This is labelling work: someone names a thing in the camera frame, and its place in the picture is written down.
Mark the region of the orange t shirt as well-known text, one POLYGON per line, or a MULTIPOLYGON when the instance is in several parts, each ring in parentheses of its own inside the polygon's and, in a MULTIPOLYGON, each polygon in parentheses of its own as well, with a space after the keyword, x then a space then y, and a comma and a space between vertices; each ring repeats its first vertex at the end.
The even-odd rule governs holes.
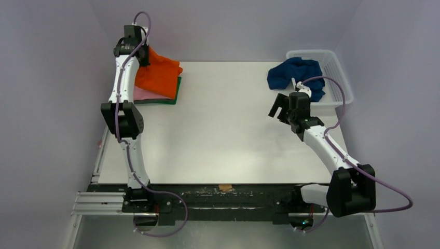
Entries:
POLYGON ((174 98, 177 78, 183 72, 180 62, 158 55, 149 48, 150 66, 140 67, 135 86, 169 98, 174 98))

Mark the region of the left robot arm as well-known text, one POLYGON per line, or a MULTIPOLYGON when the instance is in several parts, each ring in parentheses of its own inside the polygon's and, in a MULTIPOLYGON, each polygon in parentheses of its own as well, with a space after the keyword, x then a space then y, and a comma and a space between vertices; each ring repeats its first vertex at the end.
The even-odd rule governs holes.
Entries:
POLYGON ((122 149, 127 170, 127 189, 123 194, 124 213, 149 212, 155 198, 146 187, 146 173, 141 148, 144 119, 134 104, 134 86, 138 69, 148 66, 147 30, 132 24, 124 27, 124 36, 113 50, 116 75, 111 95, 100 110, 111 134, 122 149))

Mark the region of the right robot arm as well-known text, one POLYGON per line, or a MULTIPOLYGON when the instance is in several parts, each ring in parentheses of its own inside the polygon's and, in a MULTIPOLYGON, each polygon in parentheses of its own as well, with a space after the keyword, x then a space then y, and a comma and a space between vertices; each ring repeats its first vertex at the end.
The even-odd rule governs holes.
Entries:
POLYGON ((304 211, 311 204, 324 206, 336 217, 373 211, 376 207, 375 170, 361 165, 349 156, 329 135, 319 117, 311 116, 307 94, 279 93, 268 114, 291 127, 299 139, 309 146, 332 175, 330 183, 307 183, 291 197, 294 209, 304 211))

